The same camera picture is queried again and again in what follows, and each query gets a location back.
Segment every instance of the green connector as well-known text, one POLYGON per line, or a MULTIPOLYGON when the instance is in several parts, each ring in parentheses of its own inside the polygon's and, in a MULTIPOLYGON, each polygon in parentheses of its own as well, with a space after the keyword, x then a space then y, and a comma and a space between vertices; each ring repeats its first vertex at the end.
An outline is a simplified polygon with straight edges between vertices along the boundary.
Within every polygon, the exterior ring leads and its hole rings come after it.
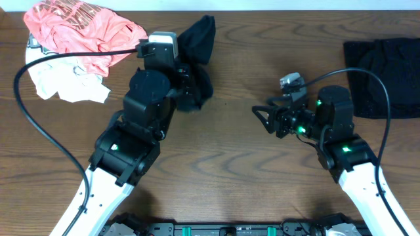
POLYGON ((268 227, 267 236, 276 236, 276 227, 268 227))
POLYGON ((183 227, 182 236, 191 236, 191 227, 183 227))

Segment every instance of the black cloth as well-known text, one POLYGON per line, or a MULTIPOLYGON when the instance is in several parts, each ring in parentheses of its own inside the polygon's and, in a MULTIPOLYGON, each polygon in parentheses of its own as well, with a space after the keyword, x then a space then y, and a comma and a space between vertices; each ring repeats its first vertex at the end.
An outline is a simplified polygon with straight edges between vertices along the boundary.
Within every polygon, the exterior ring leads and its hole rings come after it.
MULTIPOLYGON (((420 39, 385 39, 346 42, 347 67, 372 71, 387 88, 392 118, 420 117, 420 39)), ((380 84, 368 75, 349 72, 348 82, 354 115, 386 118, 385 95, 380 84)))
POLYGON ((181 107, 178 107, 178 109, 185 111, 200 109, 204 102, 212 97, 213 87, 211 86, 210 77, 199 64, 207 65, 209 63, 215 36, 215 17, 207 15, 179 35, 178 56, 181 62, 190 65, 200 93, 197 104, 181 104, 181 107))

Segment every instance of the white fabric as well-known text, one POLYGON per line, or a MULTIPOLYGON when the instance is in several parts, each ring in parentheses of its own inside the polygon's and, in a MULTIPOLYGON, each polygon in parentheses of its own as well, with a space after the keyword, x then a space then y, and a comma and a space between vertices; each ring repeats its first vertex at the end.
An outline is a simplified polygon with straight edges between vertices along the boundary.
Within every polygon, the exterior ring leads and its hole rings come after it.
MULTIPOLYGON (((31 45, 39 45, 33 37, 30 37, 30 40, 31 45)), ((41 45, 37 48, 28 46, 26 63, 54 54, 56 53, 44 54, 41 45)), ((58 92, 61 99, 69 102, 91 100, 104 103, 111 91, 102 85, 102 76, 87 73, 75 56, 49 60, 31 67, 28 71, 37 94, 42 99, 48 99, 58 92)))

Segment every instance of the wooden table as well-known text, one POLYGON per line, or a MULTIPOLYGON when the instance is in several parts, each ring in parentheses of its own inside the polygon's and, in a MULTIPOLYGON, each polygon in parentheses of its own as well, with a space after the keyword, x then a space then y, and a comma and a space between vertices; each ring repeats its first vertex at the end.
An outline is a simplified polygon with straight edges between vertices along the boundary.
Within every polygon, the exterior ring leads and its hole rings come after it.
MULTIPOLYGON (((203 14, 216 18, 208 71, 215 94, 200 112, 176 112, 161 155, 116 213, 178 222, 280 222, 356 207, 314 150, 288 136, 269 135, 251 113, 280 93, 278 79, 300 72, 309 81, 345 66, 343 42, 420 37, 413 11, 120 12, 148 32, 183 32, 203 14)), ((47 235, 73 199, 81 177, 75 167, 23 117, 12 78, 24 64, 28 30, 22 13, 0 22, 0 235, 47 235)), ((88 166, 94 142, 121 109, 128 82, 142 60, 130 55, 111 68, 105 104, 71 104, 36 93, 28 74, 21 83, 29 111, 88 166)), ((345 75, 326 85, 347 86, 345 75)), ((356 132, 377 152, 384 120, 354 119, 356 132)), ((393 120, 383 168, 393 193, 420 229, 419 119, 393 120)))

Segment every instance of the wire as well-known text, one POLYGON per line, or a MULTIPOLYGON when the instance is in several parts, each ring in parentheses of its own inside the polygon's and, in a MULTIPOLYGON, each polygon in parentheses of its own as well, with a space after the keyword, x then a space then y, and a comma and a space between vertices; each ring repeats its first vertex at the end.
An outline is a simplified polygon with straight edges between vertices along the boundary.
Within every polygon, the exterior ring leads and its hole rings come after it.
MULTIPOLYGON (((329 125, 325 125, 325 126, 322 128, 322 131, 321 131, 320 144, 323 144, 323 143, 324 143, 324 140, 325 140, 325 138, 326 138, 326 131, 327 131, 327 129, 329 129, 329 128, 331 128, 329 125)), ((323 147, 323 145, 320 145, 320 149, 321 149, 321 151, 324 151, 324 147, 323 147)))
POLYGON ((301 140, 301 138, 299 137, 299 135, 298 135, 298 134, 296 134, 296 138, 297 138, 299 141, 301 141, 302 143, 304 143, 304 144, 308 144, 308 145, 310 145, 311 147, 313 147, 313 148, 315 148, 315 149, 316 149, 316 145, 315 145, 315 144, 310 143, 310 142, 305 142, 305 141, 301 140))
POLYGON ((345 68, 345 69, 338 69, 336 71, 332 71, 329 72, 325 75, 322 75, 316 79, 314 79, 311 82, 308 82, 304 85, 301 85, 301 88, 303 87, 308 87, 310 85, 313 85, 314 83, 321 81, 322 79, 325 79, 327 77, 330 77, 332 75, 338 74, 338 73, 343 73, 343 72, 350 72, 350 71, 357 71, 357 72, 362 72, 362 73, 366 73, 370 76, 372 76, 383 88, 383 92, 385 94, 385 98, 386 98, 386 102, 387 102, 387 123, 385 125, 385 131, 383 134, 383 138, 382 138, 382 143, 381 143, 381 147, 379 148, 379 153, 378 153, 378 159, 377 159, 377 163, 375 166, 375 181, 376 181, 376 187, 378 189, 379 195, 382 198, 382 201, 384 203, 384 205, 386 206, 389 214, 391 215, 392 219, 395 221, 395 224, 400 228, 401 232, 405 235, 408 236, 407 231, 404 229, 404 227, 402 226, 401 222, 398 220, 398 218, 396 217, 394 211, 392 211, 387 199, 385 198, 385 195, 383 193, 382 187, 381 187, 381 183, 379 182, 379 169, 381 168, 381 160, 382 160, 382 154, 383 151, 385 149, 385 144, 387 143, 387 138, 388 138, 388 133, 389 133, 389 128, 390 128, 390 122, 391 122, 391 109, 390 109, 390 102, 389 102, 389 96, 388 96, 388 92, 387 92, 387 88, 385 87, 385 85, 382 83, 381 79, 374 74, 371 71, 368 71, 366 69, 362 69, 362 68, 345 68))
POLYGON ((296 220, 296 219, 294 219, 294 218, 286 218, 281 224, 280 224, 280 229, 282 229, 283 228, 283 225, 284 225, 284 223, 287 223, 287 222, 296 222, 296 223, 298 223, 299 225, 301 225, 301 228, 302 228, 302 230, 309 236, 310 235, 310 233, 305 229, 305 227, 303 227, 303 225, 302 225, 302 223, 299 221, 299 220, 296 220))
POLYGON ((118 118, 120 117, 120 116, 122 116, 124 114, 124 111, 123 110, 119 110, 119 111, 116 111, 112 116, 111 116, 111 119, 110 119, 110 122, 108 123, 108 127, 106 127, 107 129, 109 129, 109 128, 111 128, 115 123, 116 123, 116 121, 118 120, 118 118))
POLYGON ((28 119, 28 121, 44 137, 46 137, 48 141, 50 141, 52 144, 54 144, 60 151, 62 151, 68 157, 68 159, 70 159, 72 161, 72 163, 79 170, 80 175, 82 175, 83 181, 85 182, 85 198, 83 200, 83 203, 79 207, 79 211, 77 212, 74 219, 69 224, 69 226, 67 227, 67 229, 65 230, 63 235, 67 235, 70 232, 70 230, 72 229, 74 224, 77 222, 77 219, 79 219, 79 217, 83 213, 83 211, 86 210, 86 205, 87 205, 87 201, 89 200, 91 187, 89 186, 89 181, 88 181, 87 176, 85 174, 85 169, 83 168, 83 166, 81 166, 79 161, 77 161, 77 159, 62 144, 60 144, 44 128, 42 128, 42 126, 35 121, 35 119, 29 114, 29 112, 25 108, 25 105, 23 104, 22 98, 20 97, 20 91, 19 91, 20 78, 25 73, 25 71, 27 71, 29 68, 31 68, 32 66, 34 66, 36 64, 46 62, 47 60, 64 58, 64 57, 69 57, 69 56, 111 56, 111 55, 117 55, 117 54, 127 54, 127 53, 136 52, 136 51, 137 51, 136 49, 130 49, 130 50, 120 50, 120 51, 115 51, 115 52, 72 52, 72 53, 56 54, 56 55, 47 56, 47 57, 44 57, 44 58, 34 60, 33 62, 30 62, 29 64, 26 64, 24 67, 20 68, 20 70, 18 71, 18 73, 14 77, 13 92, 14 92, 14 96, 16 98, 16 102, 18 103, 18 107, 22 110, 23 114, 28 119))

